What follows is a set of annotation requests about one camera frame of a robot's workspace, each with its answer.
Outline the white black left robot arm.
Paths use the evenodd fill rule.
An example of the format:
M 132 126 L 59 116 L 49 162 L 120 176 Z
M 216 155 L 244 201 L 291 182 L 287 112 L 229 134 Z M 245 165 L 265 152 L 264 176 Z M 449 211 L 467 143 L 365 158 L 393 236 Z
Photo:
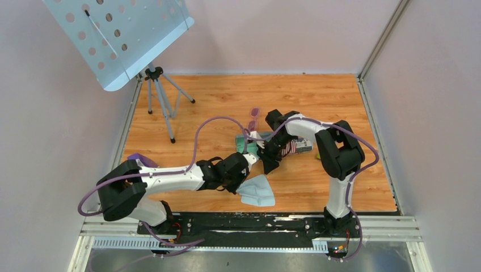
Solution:
M 129 217 L 167 234 L 174 226 L 170 208 L 165 202 L 150 199 L 150 195 L 219 188 L 235 194 L 257 162 L 252 153 L 240 152 L 225 159 L 200 160 L 191 167 L 149 167 L 139 158 L 126 160 L 97 183 L 103 219 L 113 222 Z

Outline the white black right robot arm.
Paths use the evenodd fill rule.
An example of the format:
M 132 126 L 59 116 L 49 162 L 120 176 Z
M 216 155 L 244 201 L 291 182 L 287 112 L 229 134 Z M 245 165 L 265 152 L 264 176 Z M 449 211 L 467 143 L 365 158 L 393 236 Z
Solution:
M 365 154 L 352 129 L 344 120 L 321 122 L 297 111 L 281 114 L 277 109 L 268 112 L 266 123 L 274 135 L 258 144 L 257 155 L 263 162 L 263 172 L 269 174 L 282 161 L 282 151 L 294 139 L 305 138 L 316 144 L 324 171 L 330 177 L 330 194 L 324 209 L 324 229 L 330 236 L 339 236 L 347 228 L 345 218 L 352 213 L 348 202 L 348 182 L 360 170 Z

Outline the grey-green glasses case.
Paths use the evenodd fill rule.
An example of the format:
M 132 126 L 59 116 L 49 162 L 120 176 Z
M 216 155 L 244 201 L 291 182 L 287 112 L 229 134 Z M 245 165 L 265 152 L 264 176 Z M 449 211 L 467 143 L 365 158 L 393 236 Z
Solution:
M 235 136 L 235 145 L 236 145 L 236 151 L 237 152 L 240 152 L 240 153 L 243 153 L 244 152 L 244 135 L 243 134 L 238 134 Z M 256 146 L 256 144 L 254 144 L 253 142 L 251 142 L 249 139 L 247 140 L 247 149 L 246 149 L 246 152 L 250 152 L 250 153 L 253 153 L 254 155 L 257 156 L 257 151 L 258 151 L 258 147 Z

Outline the flag print glasses case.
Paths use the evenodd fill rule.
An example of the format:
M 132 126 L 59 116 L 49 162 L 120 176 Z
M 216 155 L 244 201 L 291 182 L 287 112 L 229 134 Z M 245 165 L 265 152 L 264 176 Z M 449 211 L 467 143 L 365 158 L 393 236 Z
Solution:
M 305 152 L 310 152 L 313 150 L 313 143 L 312 141 L 306 139 L 306 138 L 297 138 L 297 139 L 292 139 L 282 150 L 281 156 L 285 157 L 288 155 L 295 155 L 295 154 L 301 154 Z

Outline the light blue cloth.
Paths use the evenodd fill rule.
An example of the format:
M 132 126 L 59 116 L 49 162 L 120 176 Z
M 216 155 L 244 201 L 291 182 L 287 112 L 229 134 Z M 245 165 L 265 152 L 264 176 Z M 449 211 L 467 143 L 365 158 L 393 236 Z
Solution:
M 241 202 L 256 207 L 273 207 L 276 204 L 274 192 L 266 175 L 258 175 L 244 181 L 236 191 Z

